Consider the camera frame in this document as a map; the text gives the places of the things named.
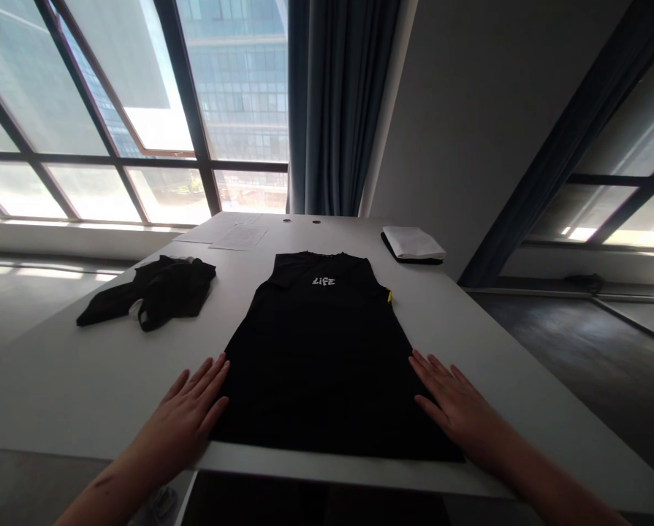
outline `glass facade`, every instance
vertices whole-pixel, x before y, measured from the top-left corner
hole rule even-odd
[[[288,162],[285,0],[178,0],[210,154]]]
[[[212,203],[200,170],[208,171],[205,178],[210,167],[193,157],[178,65],[169,54],[180,43],[167,42],[154,1],[65,0],[64,9],[48,0],[47,6],[50,12],[40,14],[33,0],[0,1],[0,121],[10,121],[0,124],[0,152],[12,157],[0,162],[5,216],[66,219],[68,213],[175,225],[209,219]],[[228,161],[227,169],[212,171],[217,205],[284,213],[287,174],[251,171],[245,162],[289,160],[286,0],[178,0],[175,6],[210,157]],[[64,39],[75,67],[67,67],[47,24]],[[85,93],[72,79],[79,74]],[[93,117],[82,97],[95,105]],[[120,173],[105,161],[110,153],[98,118],[119,157],[145,162],[122,161]],[[34,154],[19,154],[5,132],[13,128]],[[179,157],[189,162],[169,164]],[[244,161],[242,171],[232,161]],[[137,198],[143,210],[134,206]],[[59,206],[64,201],[72,206],[66,213]]]
[[[0,100],[36,151],[107,154],[31,0],[0,1]]]

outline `window frame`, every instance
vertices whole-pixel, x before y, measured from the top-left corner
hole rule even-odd
[[[629,175],[592,175],[572,173],[564,184],[592,186],[631,186],[635,192],[610,215],[590,238],[583,242],[577,241],[531,241],[523,246],[546,246],[562,248],[581,248],[604,251],[654,252],[654,247],[636,247],[629,245],[604,245],[612,234],[635,214],[651,197],[654,196],[654,173],[648,177],[631,177]]]
[[[119,98],[116,96],[109,80],[106,78],[99,62],[96,60],[91,48],[83,38],[75,20],[66,7],[64,0],[34,0],[40,15],[44,19],[47,30],[54,41],[61,59],[68,70],[78,93],[90,114],[96,130],[107,150],[107,156],[90,156],[90,155],[72,155],[72,154],[54,154],[39,153],[34,150],[31,143],[27,140],[25,134],[20,130],[12,116],[0,101],[0,125],[8,134],[10,139],[18,148],[18,152],[0,152],[0,161],[25,162],[28,163],[35,171],[39,179],[44,183],[46,189],[51,193],[54,200],[61,207],[67,219],[56,219],[55,221],[83,222],[73,204],[70,202],[61,187],[57,184],[45,164],[90,164],[98,166],[115,167],[124,187],[129,195],[134,208],[139,215],[139,222],[129,223],[146,226],[171,226],[180,228],[193,228],[196,225],[184,224],[159,224],[149,220],[142,200],[132,183],[129,174],[125,170],[127,167],[155,167],[155,168],[195,168],[200,173],[202,184],[205,190],[205,197],[208,201],[210,214],[221,212],[222,205],[219,198],[218,186],[216,183],[215,170],[228,170],[239,172],[279,172],[289,173],[289,164],[281,162],[263,162],[263,161],[221,161],[212,159],[210,155],[210,145],[208,144],[208,135],[205,133],[204,119],[202,110],[199,105],[198,96],[195,91],[195,85],[192,77],[190,60],[186,49],[186,42],[183,37],[183,29],[178,13],[178,5],[175,1],[154,0],[154,6],[161,21],[161,28],[164,33],[164,40],[171,59],[175,82],[178,86],[180,100],[183,105],[183,112],[190,131],[193,151],[175,152],[171,150],[148,150],[142,144],[132,122],[127,117],[121,106]],[[125,158],[120,157],[118,149],[110,136],[103,117],[97,107],[92,93],[88,89],[83,73],[73,56],[69,43],[64,36],[60,20],[68,27],[71,35],[74,37],[77,45],[81,49],[88,63],[91,65],[95,75],[100,80],[113,106],[125,127],[128,129],[132,139],[136,143],[142,155],[147,156],[166,156],[165,159],[153,158]],[[37,221],[48,221],[42,218],[31,218],[21,216],[11,216],[6,213],[5,208],[0,204],[0,218],[15,218]],[[124,221],[91,221],[85,220],[86,223],[101,224],[126,224]]]

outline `white wall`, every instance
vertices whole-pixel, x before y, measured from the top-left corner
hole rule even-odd
[[[157,226],[0,220],[0,252],[139,261],[183,232]]]
[[[458,279],[628,4],[419,0],[362,215],[420,226]]]
[[[563,279],[598,273],[613,283],[654,285],[654,253],[610,252],[578,248],[519,247],[501,275],[517,278]]]

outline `black clothing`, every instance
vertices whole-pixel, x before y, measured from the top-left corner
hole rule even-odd
[[[215,277],[215,267],[200,259],[189,262],[160,256],[158,261],[136,269],[131,283],[118,285],[96,294],[76,325],[84,327],[126,316],[139,299],[138,318],[144,332],[158,329],[171,318],[200,314]]]
[[[227,346],[213,439],[279,449],[463,461],[414,402],[427,396],[390,292],[347,254],[279,254]]]
[[[444,262],[443,259],[436,259],[436,258],[425,258],[425,259],[398,258],[395,255],[395,251],[392,250],[392,246],[390,245],[390,241],[387,240],[387,236],[385,235],[385,232],[380,233],[380,238],[383,240],[383,243],[385,243],[385,246],[387,247],[387,250],[390,252],[390,255],[395,258],[395,261],[397,263],[442,264]]]

